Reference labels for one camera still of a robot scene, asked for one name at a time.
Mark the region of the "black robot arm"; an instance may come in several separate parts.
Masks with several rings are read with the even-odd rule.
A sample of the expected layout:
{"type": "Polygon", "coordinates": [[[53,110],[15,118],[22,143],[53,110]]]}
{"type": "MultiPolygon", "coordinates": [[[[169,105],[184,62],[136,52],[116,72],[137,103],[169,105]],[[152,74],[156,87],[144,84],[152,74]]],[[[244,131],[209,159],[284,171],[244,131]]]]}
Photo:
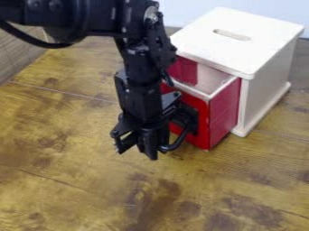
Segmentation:
{"type": "Polygon", "coordinates": [[[116,75],[122,108],[112,130],[117,150],[138,147],[154,160],[178,147],[169,142],[168,111],[180,95],[161,91],[161,84],[173,82],[168,68],[177,47],[156,0],[0,0],[0,29],[46,49],[66,48],[90,36],[112,37],[125,64],[116,75]]]}

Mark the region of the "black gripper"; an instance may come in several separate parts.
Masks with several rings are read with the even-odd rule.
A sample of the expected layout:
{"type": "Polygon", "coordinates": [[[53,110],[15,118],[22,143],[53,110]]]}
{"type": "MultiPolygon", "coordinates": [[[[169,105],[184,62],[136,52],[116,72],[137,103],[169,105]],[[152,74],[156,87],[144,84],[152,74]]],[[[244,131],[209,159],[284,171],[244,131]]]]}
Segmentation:
{"type": "Polygon", "coordinates": [[[154,161],[161,147],[169,145],[168,116],[176,110],[181,93],[164,93],[161,80],[138,85],[126,70],[116,74],[116,87],[122,113],[112,130],[117,153],[125,153],[136,144],[154,161]]]}

